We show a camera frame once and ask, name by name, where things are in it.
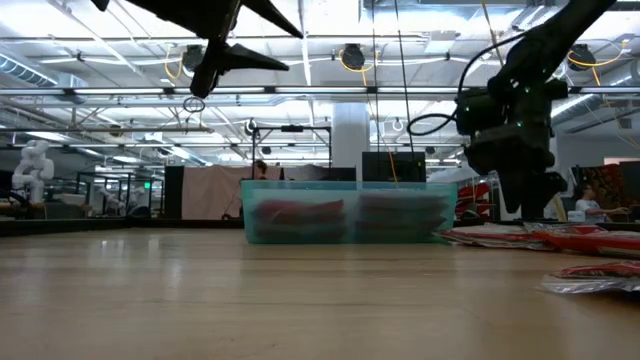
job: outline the transparent plastic bin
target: transparent plastic bin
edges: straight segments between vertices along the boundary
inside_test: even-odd
[[[443,243],[456,201],[454,184],[242,182],[252,244]]]

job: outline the wooden tabletop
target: wooden tabletop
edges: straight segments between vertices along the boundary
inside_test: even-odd
[[[536,289],[610,260],[227,230],[5,238],[0,359],[638,360],[638,296]]]

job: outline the person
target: person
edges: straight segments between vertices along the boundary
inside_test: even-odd
[[[255,169],[255,178],[258,180],[267,180],[267,163],[262,160],[256,160],[253,164]]]
[[[596,192],[591,185],[576,187],[576,198],[579,199],[576,202],[576,211],[584,212],[586,222],[590,224],[611,221],[609,215],[627,214],[629,212],[629,209],[624,207],[612,210],[602,209],[595,200]]]

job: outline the wooden table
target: wooden table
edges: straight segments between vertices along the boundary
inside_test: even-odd
[[[536,289],[607,261],[226,230],[5,238],[0,359],[638,360],[637,296]]]

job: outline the white column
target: white column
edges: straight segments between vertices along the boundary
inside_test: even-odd
[[[333,166],[355,166],[358,181],[362,181],[362,153],[369,151],[369,120],[366,103],[333,105]]]

